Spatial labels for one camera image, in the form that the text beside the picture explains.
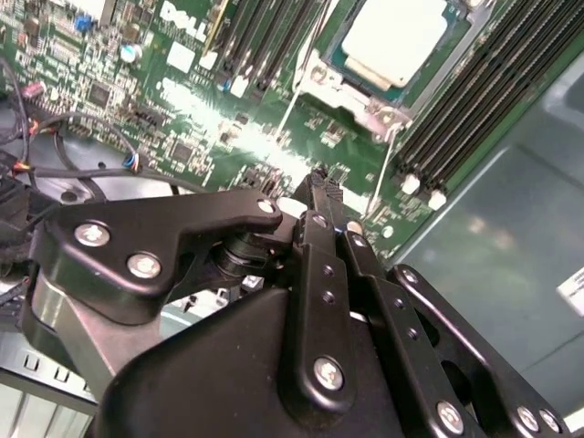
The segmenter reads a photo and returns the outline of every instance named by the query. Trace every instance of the bolt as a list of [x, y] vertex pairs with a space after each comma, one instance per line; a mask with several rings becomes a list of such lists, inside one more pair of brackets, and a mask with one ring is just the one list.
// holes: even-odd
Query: bolt
[[552, 431], [554, 431], [555, 433], [561, 432], [558, 422], [551, 413], [542, 409], [539, 411], [539, 415], [541, 415], [541, 418], [544, 419], [544, 422], [546, 422], [546, 424]]
[[327, 225], [329, 225], [327, 223], [327, 220], [323, 216], [321, 216], [320, 214], [315, 214], [314, 216], [312, 216], [312, 220], [314, 222], [316, 222], [318, 224], [318, 226], [321, 226], [323, 228], [326, 228]]
[[271, 213], [276, 211], [276, 209], [274, 208], [274, 205], [272, 205], [269, 201], [266, 201], [265, 199], [260, 199], [257, 202], [257, 206], [264, 213], [271, 214]]
[[353, 242], [355, 242], [356, 246], [367, 246], [367, 242], [365, 242], [365, 239], [363, 239], [360, 235], [353, 235]]
[[75, 238], [85, 246], [104, 246], [110, 241], [110, 232], [97, 224], [83, 224], [75, 229]]
[[128, 269], [138, 278], [151, 279], [161, 273], [161, 263], [148, 254], [135, 254], [128, 259]]
[[357, 233], [358, 235], [363, 235], [363, 225], [356, 221], [350, 221], [347, 224], [347, 230]]
[[343, 373], [332, 360], [318, 358], [314, 362], [314, 374], [318, 382], [328, 390], [338, 391], [343, 386]]
[[536, 416], [533, 413], [531, 413], [531, 411], [528, 408], [520, 406], [519, 408], [517, 408], [517, 414], [519, 415], [521, 422], [527, 427], [527, 429], [529, 429], [532, 432], [539, 431]]
[[410, 283], [417, 283], [418, 277], [410, 270], [410, 269], [403, 269], [403, 276], [405, 279], [408, 280]]
[[440, 419], [450, 432], [462, 435], [464, 432], [463, 417], [448, 401], [440, 401], [436, 406]]

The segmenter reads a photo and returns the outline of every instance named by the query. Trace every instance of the white label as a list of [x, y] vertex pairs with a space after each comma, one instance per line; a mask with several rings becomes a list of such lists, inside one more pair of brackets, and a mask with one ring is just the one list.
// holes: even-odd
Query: white label
[[558, 286], [558, 293], [584, 317], [584, 267]]
[[194, 61], [194, 52], [174, 41], [172, 43], [171, 51], [168, 52], [166, 63], [169, 66], [177, 67], [181, 72], [188, 73]]
[[186, 11], [177, 10], [171, 2], [165, 1], [162, 4], [161, 19], [174, 22], [179, 29], [185, 29], [191, 37], [197, 35], [197, 19], [194, 16], [189, 16]]

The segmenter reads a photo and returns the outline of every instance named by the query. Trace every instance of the electronic component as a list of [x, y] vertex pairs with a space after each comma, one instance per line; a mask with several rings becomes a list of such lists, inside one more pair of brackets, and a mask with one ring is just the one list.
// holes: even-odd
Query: electronic component
[[42, 96], [47, 91], [47, 86], [44, 82], [35, 82], [22, 88], [22, 97], [25, 99], [34, 99]]
[[78, 32], [88, 32], [93, 27], [93, 19], [86, 14], [76, 16], [73, 26]]
[[63, 2], [90, 16], [100, 26], [110, 23], [116, 5], [116, 0], [63, 0]]
[[35, 16], [27, 18], [25, 20], [24, 29], [29, 37], [38, 37], [38, 34], [40, 33], [40, 23], [38, 22], [38, 18]]
[[475, 9], [478, 6], [482, 5], [485, 0], [464, 0], [466, 5], [471, 9]]
[[144, 12], [144, 9], [141, 6], [135, 5], [134, 8], [132, 9], [132, 14], [131, 14], [132, 21], [135, 23], [139, 23], [142, 20], [142, 13], [143, 12]]
[[140, 26], [134, 23], [128, 23], [121, 33], [121, 39], [127, 43], [137, 43], [140, 39]]
[[152, 12], [150, 11], [144, 11], [142, 12], [142, 15], [140, 16], [140, 22], [147, 26], [150, 24], [150, 22], [152, 21]]
[[345, 66], [383, 91], [405, 87], [448, 28], [446, 7], [444, 0], [367, 0], [342, 43]]
[[166, 121], [166, 116], [158, 110], [143, 105], [127, 97], [122, 103], [120, 111], [127, 121], [140, 125], [146, 129], [159, 129]]
[[186, 163], [191, 159], [193, 150], [181, 141], [177, 141], [172, 151], [172, 159], [176, 162]]
[[126, 64], [134, 64], [142, 58], [142, 48], [138, 44], [124, 44], [120, 47], [120, 59]]
[[242, 125], [246, 125], [249, 122], [249, 116], [247, 116], [246, 114], [242, 114], [241, 112], [238, 112], [237, 114], [235, 114], [235, 121], [241, 123]]
[[106, 108], [108, 106], [108, 101], [110, 100], [110, 90], [106, 88], [105, 85], [98, 82], [91, 84], [91, 89], [88, 94], [88, 101], [92, 104], [100, 107]]

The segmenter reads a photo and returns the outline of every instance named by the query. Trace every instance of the capacitor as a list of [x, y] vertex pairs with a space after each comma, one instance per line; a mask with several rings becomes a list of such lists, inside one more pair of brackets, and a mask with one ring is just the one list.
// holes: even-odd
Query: capacitor
[[134, 64], [142, 58], [142, 47], [138, 44], [124, 44], [120, 47], [120, 59], [126, 64]]
[[93, 27], [93, 18], [88, 15], [76, 16], [73, 26], [78, 32], [87, 32]]

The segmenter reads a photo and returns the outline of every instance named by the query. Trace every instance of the cable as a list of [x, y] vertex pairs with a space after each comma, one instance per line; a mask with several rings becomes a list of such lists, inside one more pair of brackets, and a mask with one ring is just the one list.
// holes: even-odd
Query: cable
[[25, 278], [25, 280], [21, 281], [16, 286], [8, 289], [7, 292], [0, 295], [0, 307], [2, 307], [4, 304], [9, 303], [10, 301], [15, 299], [16, 297], [23, 296], [26, 293], [27, 287], [28, 287], [28, 278]]
[[377, 187], [375, 188], [375, 193], [369, 199], [367, 203], [367, 209], [365, 210], [365, 214], [363, 217], [366, 217], [370, 213], [371, 207], [377, 202], [377, 198], [381, 192], [381, 185], [383, 184], [383, 177], [385, 176], [385, 172], [387, 171], [387, 166], [390, 163], [391, 155], [393, 154], [393, 148], [395, 146], [395, 140], [397, 139], [398, 132], [402, 130], [402, 125], [400, 123], [392, 125], [385, 134], [385, 141], [389, 143], [387, 148], [387, 154], [385, 155], [385, 161], [383, 162], [383, 167], [381, 167], [380, 177], [377, 181]]
[[110, 130], [111, 132], [116, 134], [120, 138], [120, 141], [123, 144], [124, 148], [126, 148], [134, 157], [134, 160], [132, 162], [132, 170], [134, 172], [139, 171], [139, 169], [140, 169], [140, 164], [139, 164], [140, 155], [136, 151], [136, 148], [134, 148], [131, 145], [131, 143], [128, 141], [126, 136], [121, 132], [121, 130], [116, 128], [114, 125], [109, 123], [107, 120], [105, 120], [101, 117], [98, 117], [98, 116], [94, 116], [92, 114], [86, 114], [84, 112], [78, 112], [78, 111], [69, 111], [69, 112], [64, 112], [63, 114], [59, 114], [57, 116], [53, 116], [53, 117], [50, 117], [48, 119], [45, 119], [45, 120], [41, 121], [38, 124], [38, 126], [36, 127], [35, 132], [33, 133], [33, 135], [30, 138], [30, 142], [34, 141], [34, 139], [37, 137], [38, 133], [40, 131], [44, 130], [45, 128], [48, 128], [49, 126], [51, 126], [57, 122], [60, 122], [60, 121], [68, 121], [69, 119], [94, 120], [97, 123], [100, 123], [104, 128], [107, 128], [108, 130]]
[[167, 183], [170, 185], [176, 185], [177, 187], [182, 187], [193, 193], [206, 193], [207, 191], [200, 185], [194, 184], [192, 182], [187, 182], [173, 178], [171, 176], [161, 175], [156, 172], [144, 171], [141, 173], [132, 173], [128, 169], [96, 169], [92, 171], [63, 171], [55, 169], [45, 169], [45, 168], [33, 168], [29, 170], [22, 170], [21, 172], [27, 172], [29, 174], [34, 174], [37, 178], [63, 178], [63, 179], [76, 179], [79, 178], [110, 178], [110, 177], [128, 177], [133, 176], [137, 178], [144, 178], [146, 180], [155, 180]]
[[24, 146], [21, 162], [26, 163], [28, 162], [28, 155], [30, 153], [30, 138], [28, 135], [28, 116], [26, 115], [25, 99], [22, 96], [22, 91], [20, 89], [20, 84], [18, 83], [16, 73], [5, 57], [0, 57], [0, 66], [4, 68], [6, 75], [8, 75], [12, 81], [12, 86], [15, 89], [16, 100], [18, 101], [18, 110], [20, 112], [19, 119], [22, 131], [22, 142]]
[[[65, 149], [65, 142], [63, 142], [63, 137], [61, 137], [58, 132], [55, 132], [53, 135], [53, 144], [55, 145], [57, 156], [63, 165], [70, 171], [78, 171], [79, 167], [77, 167], [75, 163], [68, 157], [67, 151]], [[79, 182], [83, 184], [89, 193], [91, 193], [91, 196], [95, 201], [104, 202], [108, 200], [107, 196], [101, 190], [101, 188], [90, 178], [79, 178]]]

